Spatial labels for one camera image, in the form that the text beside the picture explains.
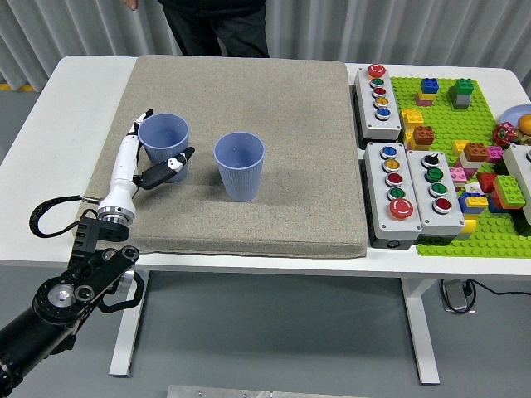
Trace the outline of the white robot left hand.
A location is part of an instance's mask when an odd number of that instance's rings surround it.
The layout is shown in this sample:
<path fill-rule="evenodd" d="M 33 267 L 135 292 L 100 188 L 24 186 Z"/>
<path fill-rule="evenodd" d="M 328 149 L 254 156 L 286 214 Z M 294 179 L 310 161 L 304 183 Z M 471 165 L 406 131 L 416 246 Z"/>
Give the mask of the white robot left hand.
<path fill-rule="evenodd" d="M 135 217 L 133 198 L 142 188 L 183 180 L 194 148 L 188 145 L 188 122 L 179 115 L 141 114 L 123 138 L 114 162 L 110 191 L 98 206 L 100 220 L 130 225 Z"/>

